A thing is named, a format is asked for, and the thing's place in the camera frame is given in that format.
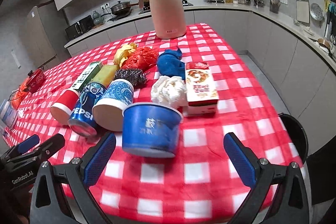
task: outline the black chair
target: black chair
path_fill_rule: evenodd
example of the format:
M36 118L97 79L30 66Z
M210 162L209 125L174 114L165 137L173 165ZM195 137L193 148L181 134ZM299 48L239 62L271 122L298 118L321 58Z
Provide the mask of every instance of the black chair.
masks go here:
M308 139L305 130L299 121L293 116L280 113L279 117L282 120L294 146L296 147L302 163L305 163L308 155Z

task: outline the blue gripper pad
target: blue gripper pad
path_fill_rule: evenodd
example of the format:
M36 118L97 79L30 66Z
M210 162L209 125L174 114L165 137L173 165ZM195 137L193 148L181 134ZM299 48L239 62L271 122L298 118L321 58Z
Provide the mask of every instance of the blue gripper pad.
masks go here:
M39 142L40 142L40 138L39 138L39 136L37 136L35 134L35 135L29 137L28 139L26 139L25 141L23 141L22 143L18 144L17 151L20 154L24 154L27 151L29 151L29 149L32 149Z
M224 136L223 141L224 149L236 168L236 171L244 185L253 187L256 184L255 169L244 154L242 148L240 148L237 144L237 141L242 147L244 147L234 133L227 133Z
M84 169L83 181L87 187L97 183L115 148L116 137L113 133L110 133L103 143L100 144L100 147Z

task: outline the microwave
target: microwave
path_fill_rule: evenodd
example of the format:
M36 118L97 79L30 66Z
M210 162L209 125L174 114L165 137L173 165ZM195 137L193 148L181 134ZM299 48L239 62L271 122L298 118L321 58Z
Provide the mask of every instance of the microwave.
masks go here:
M93 19L91 15L88 15L87 17L84 17L75 24L72 24L70 27L66 28L65 32L67 33L68 38L72 40L88 32L93 28L93 26Z

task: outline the pitcher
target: pitcher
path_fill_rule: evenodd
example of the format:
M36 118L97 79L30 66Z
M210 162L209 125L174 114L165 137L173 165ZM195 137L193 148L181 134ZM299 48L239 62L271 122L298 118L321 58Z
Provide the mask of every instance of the pitcher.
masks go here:
M186 33L182 0L150 0L150 6L157 37L170 39Z

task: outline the table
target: table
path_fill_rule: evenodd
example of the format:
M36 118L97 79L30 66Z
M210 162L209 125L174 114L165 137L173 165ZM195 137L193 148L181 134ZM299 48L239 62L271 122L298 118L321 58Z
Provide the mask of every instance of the table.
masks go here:
M20 105L24 116L5 138L16 145L33 134L41 142L60 133L66 145L50 159L52 164L68 163L81 157L94 143L87 143L69 127L55 121L49 107L71 86L93 61L112 64L113 56L125 43L135 42L159 53L180 47L182 61L207 61L219 94L215 115L184 117L174 159L151 159L129 155L121 149L122 136L101 177L90 191L109 214L156 223L220 222L238 209L249 188L245 187L223 148L223 136L235 132L258 157L273 164L296 161L298 153L266 93L239 56L225 40L204 23L190 25L177 39L159 39L155 32L128 37L95 48L45 72L40 91L28 95ZM134 92L135 102L150 101L157 67L148 71L148 82ZM272 186L264 202L269 206L275 193ZM64 185L67 195L70 189Z

